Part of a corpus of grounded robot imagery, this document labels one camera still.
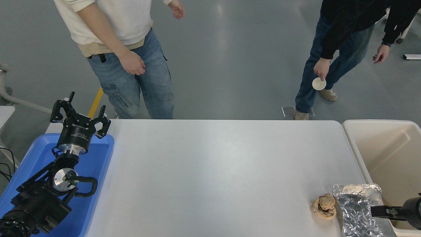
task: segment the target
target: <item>crumpled paper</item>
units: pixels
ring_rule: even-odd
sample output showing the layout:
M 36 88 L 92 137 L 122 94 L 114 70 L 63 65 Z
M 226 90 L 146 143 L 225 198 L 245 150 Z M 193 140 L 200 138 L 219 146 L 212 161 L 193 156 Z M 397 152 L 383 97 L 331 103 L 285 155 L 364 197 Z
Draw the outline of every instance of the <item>crumpled paper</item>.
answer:
M 336 200 L 327 193 L 312 201 L 312 210 L 316 216 L 325 220 L 332 220 L 336 216 Z

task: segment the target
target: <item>aluminum foil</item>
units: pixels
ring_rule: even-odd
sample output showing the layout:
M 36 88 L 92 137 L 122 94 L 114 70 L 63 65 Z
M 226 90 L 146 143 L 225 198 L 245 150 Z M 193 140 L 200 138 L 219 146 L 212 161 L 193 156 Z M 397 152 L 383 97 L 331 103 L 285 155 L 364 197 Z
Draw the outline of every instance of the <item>aluminum foil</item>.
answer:
M 383 205 L 380 194 L 380 187 L 373 183 L 333 186 L 333 195 L 341 208 L 338 214 L 345 237 L 396 236 L 388 219 L 371 216 L 371 206 Z

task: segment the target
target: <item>jeans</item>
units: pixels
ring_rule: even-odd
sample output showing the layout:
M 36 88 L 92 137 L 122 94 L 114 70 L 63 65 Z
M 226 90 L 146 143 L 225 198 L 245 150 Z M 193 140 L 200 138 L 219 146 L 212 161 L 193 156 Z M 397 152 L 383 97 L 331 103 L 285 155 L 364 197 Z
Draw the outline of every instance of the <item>jeans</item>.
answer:
M 140 108 L 140 93 L 152 119 L 172 119 L 174 93 L 171 76 L 161 45 L 151 29 L 142 47 L 132 49 L 145 63 L 143 75 L 127 73 L 114 53 L 88 58 L 92 70 L 98 76 L 102 90 L 120 119 L 132 119 Z
M 314 73 L 313 68 L 320 59 L 323 48 L 322 40 L 330 28 L 331 24 L 328 20 L 320 15 L 313 46 L 310 51 L 310 57 L 304 66 L 300 90 L 295 97 L 295 108 L 299 112 L 309 113 L 314 105 L 316 90 L 312 87 L 312 82 L 318 76 Z M 353 32 L 342 44 L 339 48 L 339 56 L 329 67 L 329 72 L 326 75 L 325 89 L 332 89 L 333 85 L 338 82 L 343 75 L 362 61 L 367 53 L 368 42 L 370 41 L 373 29 L 374 25 L 368 29 Z

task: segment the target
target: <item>table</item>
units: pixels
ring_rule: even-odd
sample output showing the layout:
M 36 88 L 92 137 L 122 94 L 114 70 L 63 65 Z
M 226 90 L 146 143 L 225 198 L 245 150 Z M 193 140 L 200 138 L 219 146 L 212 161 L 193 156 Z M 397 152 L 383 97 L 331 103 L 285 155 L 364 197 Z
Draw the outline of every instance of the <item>table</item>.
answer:
M 112 119 L 109 134 L 88 237 L 340 237 L 310 202 L 365 183 L 335 121 Z
M 7 122 L 7 120 L 12 116 L 13 112 L 15 112 L 15 107 L 13 106 L 0 106 L 0 136 L 3 131 L 3 125 Z M 3 141 L 0 137 L 0 147 L 6 148 Z M 9 161 L 13 164 L 13 159 L 11 154 L 8 151 L 5 151 L 4 149 L 0 149 L 1 152 L 9 159 Z M 18 160 L 15 160 L 16 168 L 20 165 L 20 162 Z

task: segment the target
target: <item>white t-shirt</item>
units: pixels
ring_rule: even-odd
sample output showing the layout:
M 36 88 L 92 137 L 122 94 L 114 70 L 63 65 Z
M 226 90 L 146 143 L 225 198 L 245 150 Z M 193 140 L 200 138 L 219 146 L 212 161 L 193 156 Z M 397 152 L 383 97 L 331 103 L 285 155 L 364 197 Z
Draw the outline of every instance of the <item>white t-shirt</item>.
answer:
M 150 30 L 152 0 L 54 0 L 72 39 L 80 44 L 102 43 L 86 26 L 78 11 L 96 3 L 124 45 L 141 41 Z

